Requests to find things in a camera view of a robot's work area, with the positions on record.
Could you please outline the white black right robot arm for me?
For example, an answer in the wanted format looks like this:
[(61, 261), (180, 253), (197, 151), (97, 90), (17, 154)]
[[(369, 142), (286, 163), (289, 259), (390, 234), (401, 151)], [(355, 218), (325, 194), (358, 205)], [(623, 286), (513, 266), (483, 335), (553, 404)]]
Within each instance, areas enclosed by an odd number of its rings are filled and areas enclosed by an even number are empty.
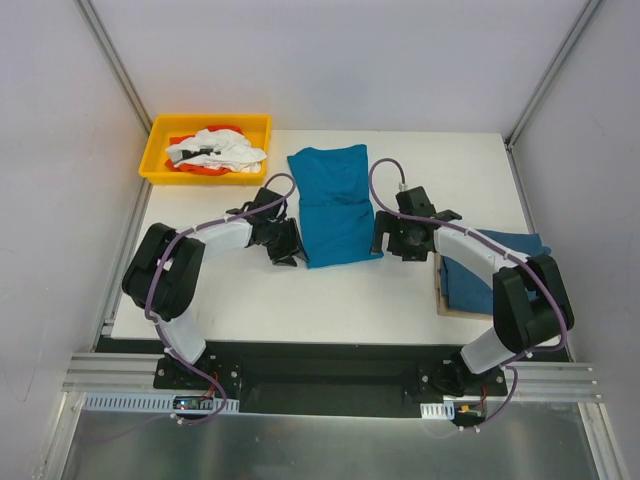
[(428, 373), (430, 386), (461, 397), (481, 388), (486, 373), (505, 367), (557, 338), (563, 348), (574, 316), (556, 261), (548, 254), (514, 251), (470, 227), (454, 211), (436, 211), (425, 190), (396, 195), (399, 209), (375, 214), (371, 251), (388, 251), (404, 261), (430, 254), (449, 258), (492, 291), (492, 326)]

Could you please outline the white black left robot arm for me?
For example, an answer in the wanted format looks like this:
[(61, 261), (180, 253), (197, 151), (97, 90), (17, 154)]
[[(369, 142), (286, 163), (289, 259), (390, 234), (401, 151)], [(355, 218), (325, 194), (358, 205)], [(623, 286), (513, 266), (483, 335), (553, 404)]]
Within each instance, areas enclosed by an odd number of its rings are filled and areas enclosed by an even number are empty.
[(191, 313), (202, 263), (255, 245), (276, 266), (308, 260), (297, 222), (287, 214), (287, 197), (264, 187), (241, 208), (184, 233), (151, 225), (128, 265), (122, 291), (156, 326), (167, 353), (181, 359), (176, 375), (188, 388), (204, 387), (212, 369), (201, 358), (206, 341)]

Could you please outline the teal t-shirt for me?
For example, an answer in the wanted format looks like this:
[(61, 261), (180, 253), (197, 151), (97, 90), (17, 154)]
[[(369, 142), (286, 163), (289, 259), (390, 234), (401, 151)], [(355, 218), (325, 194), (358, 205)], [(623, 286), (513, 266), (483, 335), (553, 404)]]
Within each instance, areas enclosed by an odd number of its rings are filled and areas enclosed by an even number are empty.
[(364, 144), (287, 157), (299, 192), (299, 219), (307, 266), (318, 269), (379, 259), (371, 252), (374, 212)]

